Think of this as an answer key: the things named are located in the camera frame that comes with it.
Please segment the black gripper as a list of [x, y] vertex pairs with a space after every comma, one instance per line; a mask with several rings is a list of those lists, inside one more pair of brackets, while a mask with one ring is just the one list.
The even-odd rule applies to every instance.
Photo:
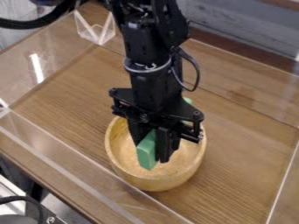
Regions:
[[170, 59], [163, 65], [148, 67], [126, 59], [124, 69], [131, 87], [110, 90], [112, 113], [127, 119], [135, 145], [152, 128], [156, 130], [158, 158], [168, 163], [180, 137], [195, 143], [202, 140], [204, 115], [183, 99], [183, 62]]

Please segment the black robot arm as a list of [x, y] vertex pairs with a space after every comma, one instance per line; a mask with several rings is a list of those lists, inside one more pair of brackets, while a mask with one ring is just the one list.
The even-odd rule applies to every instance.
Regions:
[[166, 163], [183, 139], [202, 140], [204, 114], [184, 99], [183, 62], [199, 62], [183, 50], [190, 22], [176, 0], [111, 0], [124, 46], [131, 87], [112, 88], [112, 113], [127, 119], [134, 143], [154, 137], [154, 160]]

